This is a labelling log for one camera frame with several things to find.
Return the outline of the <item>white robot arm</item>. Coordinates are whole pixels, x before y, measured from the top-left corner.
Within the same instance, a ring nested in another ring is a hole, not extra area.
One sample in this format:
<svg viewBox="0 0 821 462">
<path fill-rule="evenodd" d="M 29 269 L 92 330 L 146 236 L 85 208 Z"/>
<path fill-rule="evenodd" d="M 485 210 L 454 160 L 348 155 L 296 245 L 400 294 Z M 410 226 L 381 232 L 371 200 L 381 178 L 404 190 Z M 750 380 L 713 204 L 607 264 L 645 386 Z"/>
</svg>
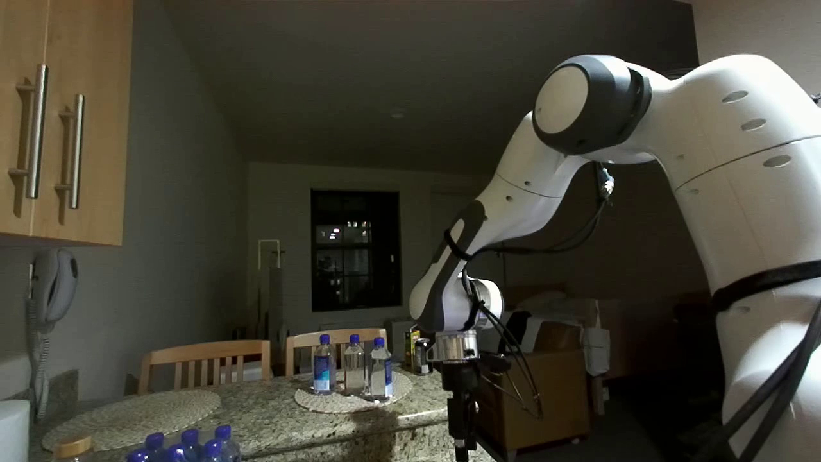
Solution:
<svg viewBox="0 0 821 462">
<path fill-rule="evenodd" d="M 702 256 L 725 360 L 707 462 L 821 458 L 821 107 L 772 60 L 729 55 L 675 81 L 578 55 L 545 81 L 490 184 L 410 291 L 439 365 L 473 365 L 500 291 L 484 249 L 543 232 L 589 164 L 666 172 Z"/>
</svg>

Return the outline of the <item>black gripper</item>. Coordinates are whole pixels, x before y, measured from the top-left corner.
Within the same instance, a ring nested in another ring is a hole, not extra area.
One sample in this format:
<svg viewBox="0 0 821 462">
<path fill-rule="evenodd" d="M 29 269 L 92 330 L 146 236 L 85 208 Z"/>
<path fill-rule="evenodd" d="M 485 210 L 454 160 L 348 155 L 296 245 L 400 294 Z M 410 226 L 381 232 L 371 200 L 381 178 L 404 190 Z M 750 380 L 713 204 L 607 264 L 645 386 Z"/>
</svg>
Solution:
<svg viewBox="0 0 821 462">
<path fill-rule="evenodd" d="M 432 365 L 441 376 L 441 387 L 449 390 L 446 417 L 449 437 L 454 440 L 454 460 L 469 462 L 469 453 L 478 446 L 478 390 L 484 369 L 507 373 L 508 358 L 481 354 L 478 337 L 473 332 L 439 332 L 432 344 Z"/>
</svg>

